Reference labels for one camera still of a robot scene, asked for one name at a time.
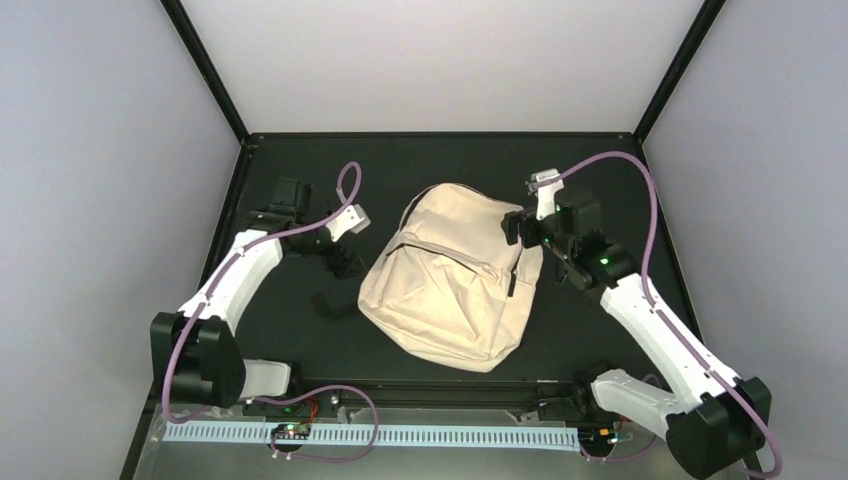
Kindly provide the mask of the cream canvas backpack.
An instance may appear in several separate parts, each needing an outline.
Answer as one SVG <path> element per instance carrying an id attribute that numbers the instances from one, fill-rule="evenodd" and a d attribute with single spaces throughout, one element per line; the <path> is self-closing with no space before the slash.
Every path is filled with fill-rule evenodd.
<path id="1" fill-rule="evenodd" d="M 520 206 L 457 183 L 432 185 L 405 208 L 355 302 L 324 318 L 363 314 L 406 353 L 488 373 L 522 341 L 541 275 L 541 247 L 508 244 L 501 223 Z"/>

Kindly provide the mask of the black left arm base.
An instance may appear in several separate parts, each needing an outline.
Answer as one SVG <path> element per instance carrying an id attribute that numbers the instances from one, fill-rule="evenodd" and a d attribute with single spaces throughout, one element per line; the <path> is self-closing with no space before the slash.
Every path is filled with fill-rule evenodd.
<path id="1" fill-rule="evenodd" d="M 323 396 L 338 394 L 338 385 L 327 384 L 306 389 L 305 384 L 295 384 L 295 389 L 282 396 L 257 396 L 245 400 L 242 413 L 245 416 L 275 418 L 311 418 L 321 412 Z"/>

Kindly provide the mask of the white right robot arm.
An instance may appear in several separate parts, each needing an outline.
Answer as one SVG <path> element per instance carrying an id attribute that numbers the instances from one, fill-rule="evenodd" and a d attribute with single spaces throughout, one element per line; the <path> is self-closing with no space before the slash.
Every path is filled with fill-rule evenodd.
<path id="1" fill-rule="evenodd" d="M 666 389 L 622 369 L 593 373 L 569 392 L 572 410 L 593 419 L 620 414 L 662 439 L 690 476 L 706 479 L 757 453 L 775 449 L 767 422 L 771 393 L 717 360 L 671 311 L 649 276 L 604 234 L 600 204 L 587 187 L 532 181 L 533 207 L 502 221 L 508 244 L 543 246 L 560 264 L 560 280 L 597 299 L 637 342 Z"/>

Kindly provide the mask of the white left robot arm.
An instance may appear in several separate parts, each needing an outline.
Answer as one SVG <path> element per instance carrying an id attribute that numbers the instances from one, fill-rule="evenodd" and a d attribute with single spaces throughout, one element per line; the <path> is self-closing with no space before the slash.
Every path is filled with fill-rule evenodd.
<path id="1" fill-rule="evenodd" d="M 360 259 L 341 241 L 370 224 L 364 208 L 345 195 L 338 210 L 310 222 L 311 193 L 308 184 L 279 179 L 270 203 L 248 214 L 245 229 L 198 292 L 177 311 L 154 317 L 151 357 L 162 401 L 229 408 L 287 393 L 293 365 L 244 357 L 235 339 L 241 317 L 288 254 L 319 257 L 338 279 L 360 273 Z"/>

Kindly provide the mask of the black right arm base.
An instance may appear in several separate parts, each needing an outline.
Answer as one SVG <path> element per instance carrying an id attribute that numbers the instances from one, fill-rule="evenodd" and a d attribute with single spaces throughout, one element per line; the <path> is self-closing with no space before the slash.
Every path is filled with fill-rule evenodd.
<path id="1" fill-rule="evenodd" d="M 587 383 L 539 383 L 536 399 L 526 413 L 540 420 L 563 421 L 567 426 L 599 429 L 620 426 L 625 417 L 601 409 L 590 395 Z"/>

